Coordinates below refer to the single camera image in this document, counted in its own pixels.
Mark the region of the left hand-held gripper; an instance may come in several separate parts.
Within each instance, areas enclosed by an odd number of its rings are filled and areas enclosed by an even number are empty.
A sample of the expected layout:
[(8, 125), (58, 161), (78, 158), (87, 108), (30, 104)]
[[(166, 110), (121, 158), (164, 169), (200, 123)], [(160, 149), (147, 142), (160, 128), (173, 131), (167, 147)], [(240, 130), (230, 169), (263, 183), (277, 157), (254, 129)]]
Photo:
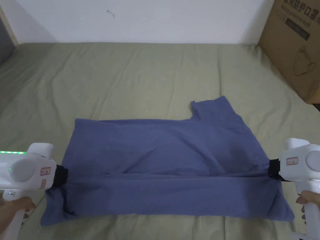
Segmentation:
[(0, 190), (4, 202), (34, 197), (39, 190), (66, 183), (68, 170), (51, 157), (53, 145), (33, 143), (26, 152), (0, 152)]

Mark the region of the person's right hand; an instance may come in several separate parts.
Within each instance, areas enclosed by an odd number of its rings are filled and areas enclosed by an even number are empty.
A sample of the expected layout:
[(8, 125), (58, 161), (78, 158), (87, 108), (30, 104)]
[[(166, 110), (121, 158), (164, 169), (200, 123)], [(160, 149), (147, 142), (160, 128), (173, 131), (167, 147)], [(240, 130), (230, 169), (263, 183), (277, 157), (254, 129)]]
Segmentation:
[(303, 213), (303, 215), (301, 218), (304, 220), (304, 224), (307, 225), (305, 206), (306, 204), (312, 203), (317, 205), (318, 209), (320, 209), (320, 193), (302, 191), (300, 194), (298, 194), (298, 198), (296, 199), (295, 203), (302, 205), (301, 212)]

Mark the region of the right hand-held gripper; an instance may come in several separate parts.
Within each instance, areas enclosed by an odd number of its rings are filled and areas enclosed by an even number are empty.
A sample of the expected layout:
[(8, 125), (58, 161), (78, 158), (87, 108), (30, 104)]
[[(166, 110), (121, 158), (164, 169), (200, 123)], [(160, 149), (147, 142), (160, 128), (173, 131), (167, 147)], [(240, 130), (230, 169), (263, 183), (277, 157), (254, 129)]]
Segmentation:
[[(287, 150), (278, 159), (269, 161), (268, 175), (282, 182), (293, 182), (298, 194), (320, 193), (320, 146), (307, 140), (289, 138)], [(320, 211), (316, 204), (304, 205), (306, 234), (292, 232), (294, 240), (320, 239)]]

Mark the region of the person's left hand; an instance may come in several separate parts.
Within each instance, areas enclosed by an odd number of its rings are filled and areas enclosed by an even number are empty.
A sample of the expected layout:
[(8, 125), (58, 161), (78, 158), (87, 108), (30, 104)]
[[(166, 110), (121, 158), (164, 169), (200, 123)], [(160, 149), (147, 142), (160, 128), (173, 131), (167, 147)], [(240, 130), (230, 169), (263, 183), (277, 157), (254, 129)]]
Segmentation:
[(0, 232), (2, 233), (7, 226), (13, 220), (15, 214), (23, 210), (23, 212), (28, 212), (29, 210), (35, 208), (35, 203), (29, 197), (23, 197), (14, 201), (3, 201), (0, 202)]

